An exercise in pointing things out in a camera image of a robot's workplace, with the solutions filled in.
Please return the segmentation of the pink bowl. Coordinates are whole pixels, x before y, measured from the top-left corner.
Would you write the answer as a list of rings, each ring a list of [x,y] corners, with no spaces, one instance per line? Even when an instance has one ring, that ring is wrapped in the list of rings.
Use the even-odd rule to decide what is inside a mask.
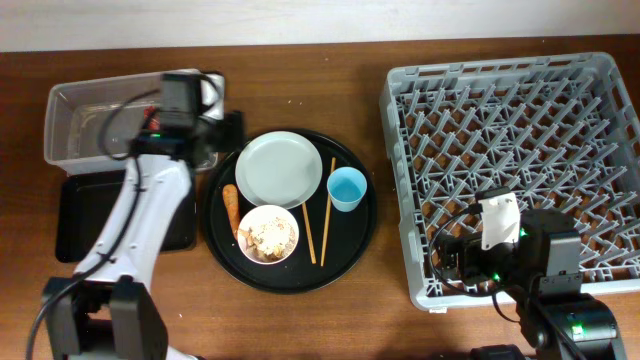
[[[288,210],[276,205],[262,205],[242,218],[237,241],[249,260],[259,265],[274,265],[294,252],[299,235],[298,222]]]

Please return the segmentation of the food scraps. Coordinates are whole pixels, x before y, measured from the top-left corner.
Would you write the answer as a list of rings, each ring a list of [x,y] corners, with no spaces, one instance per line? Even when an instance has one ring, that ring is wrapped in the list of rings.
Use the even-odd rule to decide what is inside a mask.
[[[281,217],[245,228],[238,234],[246,242],[245,252],[259,262],[272,263],[289,256],[297,244],[297,230]]]

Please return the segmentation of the light blue plastic cup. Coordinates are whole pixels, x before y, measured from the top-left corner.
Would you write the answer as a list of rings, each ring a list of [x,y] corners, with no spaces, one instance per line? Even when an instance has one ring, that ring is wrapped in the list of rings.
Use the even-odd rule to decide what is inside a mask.
[[[364,198],[367,188],[366,177],[354,167],[334,170],[327,181],[330,201],[341,212],[353,211]]]

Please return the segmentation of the red snack wrapper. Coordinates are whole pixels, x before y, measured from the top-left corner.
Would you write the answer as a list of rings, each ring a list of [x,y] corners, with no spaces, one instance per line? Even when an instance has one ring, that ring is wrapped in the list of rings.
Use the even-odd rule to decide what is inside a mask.
[[[155,106],[149,106],[144,110],[144,118],[142,128],[144,130],[156,131],[160,129],[160,122],[157,117],[158,109]]]

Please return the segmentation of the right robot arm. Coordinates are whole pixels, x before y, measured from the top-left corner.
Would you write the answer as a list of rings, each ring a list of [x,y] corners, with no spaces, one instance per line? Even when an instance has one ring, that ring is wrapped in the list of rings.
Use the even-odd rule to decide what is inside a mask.
[[[623,359],[621,332],[613,312],[582,292],[581,239],[571,216],[550,209],[527,210],[515,237],[485,246],[480,233],[454,237],[438,230],[429,244],[429,263],[443,284],[458,278],[467,294],[485,281],[487,297],[501,292],[516,303],[523,337],[540,359]]]

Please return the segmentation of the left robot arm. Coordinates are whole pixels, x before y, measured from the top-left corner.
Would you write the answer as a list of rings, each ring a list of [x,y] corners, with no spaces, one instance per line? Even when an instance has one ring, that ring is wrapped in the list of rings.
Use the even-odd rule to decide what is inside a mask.
[[[145,116],[124,154],[106,141],[121,110],[106,118],[100,151],[125,162],[119,196],[91,250],[72,276],[52,277],[27,338],[32,358],[45,326],[56,359],[183,359],[150,294],[157,257],[174,215],[194,187],[197,167],[211,153],[242,147],[243,115],[224,110],[218,72],[165,72],[160,102]]]

